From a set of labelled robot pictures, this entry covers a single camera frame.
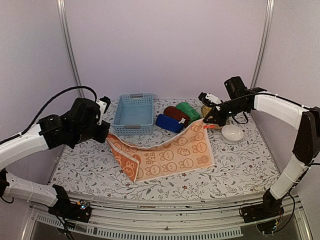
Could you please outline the orange bunny pattern towel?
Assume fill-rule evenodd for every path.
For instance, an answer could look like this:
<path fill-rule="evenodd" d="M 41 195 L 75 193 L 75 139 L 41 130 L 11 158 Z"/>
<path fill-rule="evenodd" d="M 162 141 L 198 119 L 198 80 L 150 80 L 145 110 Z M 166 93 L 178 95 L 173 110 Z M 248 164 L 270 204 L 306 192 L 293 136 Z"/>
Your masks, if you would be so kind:
<path fill-rule="evenodd" d="M 134 183 L 215 164 L 207 125 L 202 119 L 172 139 L 150 147 L 129 144 L 111 133 L 106 142 L 123 173 Z"/>

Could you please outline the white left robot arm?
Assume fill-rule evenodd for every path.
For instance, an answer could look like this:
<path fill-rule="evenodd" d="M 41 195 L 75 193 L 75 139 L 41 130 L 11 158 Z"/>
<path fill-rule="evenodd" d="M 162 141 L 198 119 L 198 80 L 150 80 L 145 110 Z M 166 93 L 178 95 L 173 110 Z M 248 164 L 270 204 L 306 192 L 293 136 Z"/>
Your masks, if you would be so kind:
<path fill-rule="evenodd" d="M 30 160 L 40 162 L 62 146 L 71 149 L 88 140 L 106 141 L 110 124 L 103 120 L 111 101 L 102 97 L 96 101 L 77 98 L 63 115 L 51 114 L 31 125 L 24 133 L 12 136 L 0 144 L 0 196 L 4 199 L 22 199 L 55 209 L 63 216 L 74 213 L 65 189 L 45 185 L 35 177 L 19 174 L 13 168 Z"/>

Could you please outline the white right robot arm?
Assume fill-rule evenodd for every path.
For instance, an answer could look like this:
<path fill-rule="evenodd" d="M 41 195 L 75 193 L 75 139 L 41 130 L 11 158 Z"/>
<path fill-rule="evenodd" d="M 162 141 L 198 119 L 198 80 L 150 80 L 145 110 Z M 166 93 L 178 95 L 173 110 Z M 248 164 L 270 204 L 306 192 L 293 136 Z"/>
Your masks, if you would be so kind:
<path fill-rule="evenodd" d="M 224 87 L 228 94 L 225 101 L 210 93 L 199 94 L 199 100 L 210 108 L 204 117 L 205 123 L 222 127 L 228 118 L 251 112 L 279 121 L 273 133 L 262 131 L 272 155 L 287 158 L 284 162 L 276 161 L 281 174 L 265 192 L 258 208 L 262 218 L 269 218 L 320 153 L 320 108 L 303 105 L 261 87 L 247 87 L 239 76 L 226 80 Z"/>

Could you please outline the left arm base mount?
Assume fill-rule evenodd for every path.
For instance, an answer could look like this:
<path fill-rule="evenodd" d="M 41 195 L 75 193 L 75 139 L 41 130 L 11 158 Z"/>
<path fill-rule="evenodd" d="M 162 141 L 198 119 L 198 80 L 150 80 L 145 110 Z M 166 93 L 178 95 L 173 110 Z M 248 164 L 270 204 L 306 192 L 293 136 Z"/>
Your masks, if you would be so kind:
<path fill-rule="evenodd" d="M 81 199 L 72 203 L 62 186 L 54 184 L 52 187 L 56 191 L 57 202 L 53 206 L 48 207 L 49 214 L 61 217 L 62 219 L 69 219 L 82 223 L 89 222 L 92 208 L 88 201 Z"/>

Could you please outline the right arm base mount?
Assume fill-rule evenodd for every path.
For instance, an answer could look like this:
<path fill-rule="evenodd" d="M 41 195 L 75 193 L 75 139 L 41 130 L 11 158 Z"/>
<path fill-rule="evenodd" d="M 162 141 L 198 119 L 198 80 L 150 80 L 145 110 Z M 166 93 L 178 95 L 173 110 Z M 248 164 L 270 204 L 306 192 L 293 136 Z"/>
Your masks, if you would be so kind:
<path fill-rule="evenodd" d="M 275 198 L 269 190 L 262 196 L 262 203 L 244 204 L 239 208 L 239 214 L 245 223 L 265 220 L 284 214 L 283 198 Z"/>

